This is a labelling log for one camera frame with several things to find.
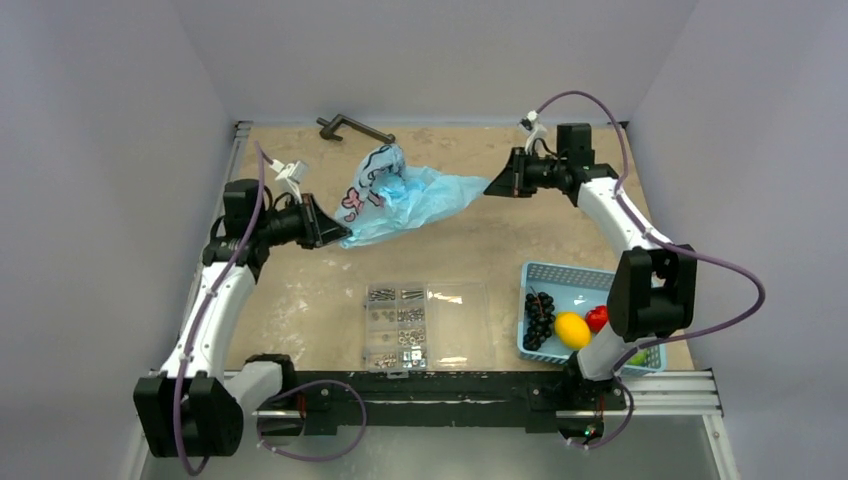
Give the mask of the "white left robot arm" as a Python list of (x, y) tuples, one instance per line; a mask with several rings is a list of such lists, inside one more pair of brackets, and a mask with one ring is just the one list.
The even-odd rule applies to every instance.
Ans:
[(285, 354), (254, 354), (233, 377), (225, 363), (241, 311), (276, 246), (312, 250), (351, 231), (303, 193), (276, 208), (257, 179), (226, 184), (224, 212), (201, 256), (198, 295), (164, 364), (141, 377), (133, 402), (150, 453), (157, 458), (229, 457), (238, 450), (249, 415), (264, 403), (284, 409), (298, 395)]

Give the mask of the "light blue printed plastic bag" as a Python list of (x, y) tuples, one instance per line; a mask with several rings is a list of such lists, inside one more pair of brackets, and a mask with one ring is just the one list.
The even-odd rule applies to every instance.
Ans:
[(335, 212), (350, 230), (345, 249), (377, 244), (454, 216), (478, 199), (490, 181), (409, 166), (402, 148), (372, 150), (354, 174)]

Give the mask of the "light blue plastic basket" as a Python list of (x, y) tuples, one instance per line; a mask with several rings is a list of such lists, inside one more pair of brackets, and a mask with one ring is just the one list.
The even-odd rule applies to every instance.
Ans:
[(524, 336), (529, 330), (529, 316), (525, 310), (527, 294), (547, 293), (553, 298), (557, 313), (574, 312), (584, 316), (606, 303), (613, 278), (611, 271), (544, 262), (525, 263), (521, 271), (517, 323), (519, 356), (525, 360), (562, 365), (572, 354), (572, 350), (557, 336), (545, 340), (537, 350), (524, 346)]

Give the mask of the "yellow fake lemon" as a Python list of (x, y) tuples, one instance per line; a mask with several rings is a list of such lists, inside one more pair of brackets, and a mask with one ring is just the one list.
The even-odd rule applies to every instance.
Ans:
[(575, 312), (558, 313), (554, 320), (554, 333), (572, 351), (584, 348), (592, 339), (587, 323)]

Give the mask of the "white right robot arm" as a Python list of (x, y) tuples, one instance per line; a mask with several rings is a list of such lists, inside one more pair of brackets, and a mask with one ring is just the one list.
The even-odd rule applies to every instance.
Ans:
[(618, 266), (606, 306), (609, 321), (589, 345), (573, 354), (561, 392), (584, 407), (632, 354), (652, 339), (669, 338), (689, 327), (694, 315), (697, 262), (688, 245), (654, 234), (623, 189), (623, 176), (598, 164), (592, 129), (585, 123), (557, 127), (558, 153), (545, 151), (546, 130), (524, 120), (524, 146), (512, 149), (504, 169), (486, 189), (489, 196), (529, 198), (541, 188), (556, 189), (596, 223)]

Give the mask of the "dark fake grape bunch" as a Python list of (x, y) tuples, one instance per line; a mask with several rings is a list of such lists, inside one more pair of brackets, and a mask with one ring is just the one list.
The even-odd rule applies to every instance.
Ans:
[(553, 334), (555, 305), (547, 292), (531, 289), (525, 295), (525, 333), (522, 346), (529, 351), (538, 351)]

